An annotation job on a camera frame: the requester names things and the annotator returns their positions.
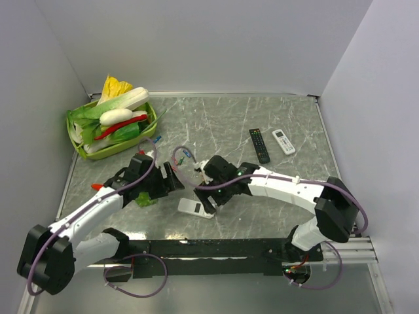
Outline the red white remote control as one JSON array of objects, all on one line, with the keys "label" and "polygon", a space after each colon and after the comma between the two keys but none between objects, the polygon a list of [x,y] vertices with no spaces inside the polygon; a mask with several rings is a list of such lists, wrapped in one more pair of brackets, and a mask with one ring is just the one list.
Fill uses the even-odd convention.
[{"label": "red white remote control", "polygon": [[180,213],[212,219],[215,215],[205,212],[204,206],[199,201],[181,198],[177,206],[177,211]]}]

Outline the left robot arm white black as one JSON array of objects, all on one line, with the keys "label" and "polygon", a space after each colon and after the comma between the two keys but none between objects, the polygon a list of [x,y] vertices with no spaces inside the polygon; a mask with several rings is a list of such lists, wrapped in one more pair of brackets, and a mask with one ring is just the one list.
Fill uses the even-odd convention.
[{"label": "left robot arm white black", "polygon": [[146,193],[152,200],[184,189],[169,162],[162,167],[147,155],[135,154],[128,166],[107,179],[84,205],[48,227],[34,226],[27,234],[17,273],[51,295],[61,292],[83,266],[110,258],[121,263],[130,253],[129,238],[108,228],[85,241],[101,221]]}]

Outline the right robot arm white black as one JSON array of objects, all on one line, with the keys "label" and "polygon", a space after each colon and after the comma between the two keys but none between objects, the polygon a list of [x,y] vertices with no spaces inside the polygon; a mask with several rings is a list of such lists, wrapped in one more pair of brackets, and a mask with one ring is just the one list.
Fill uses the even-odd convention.
[{"label": "right robot arm white black", "polygon": [[360,211],[357,200],[336,177],[304,180],[247,162],[235,167],[221,156],[194,163],[194,170],[204,178],[194,192],[208,214],[214,214],[216,207],[241,194],[272,198],[311,213],[313,217],[291,232],[285,246],[287,256],[296,261],[321,242],[347,242]]}]

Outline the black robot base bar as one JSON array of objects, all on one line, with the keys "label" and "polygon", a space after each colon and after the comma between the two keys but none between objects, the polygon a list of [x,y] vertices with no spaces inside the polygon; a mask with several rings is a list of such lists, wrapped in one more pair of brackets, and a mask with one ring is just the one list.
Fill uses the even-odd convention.
[{"label": "black robot base bar", "polygon": [[124,240],[115,256],[101,257],[106,264],[134,264],[134,278],[163,275],[228,275],[261,273],[281,276],[282,268],[299,262],[321,262],[319,244],[305,252],[288,238]]}]

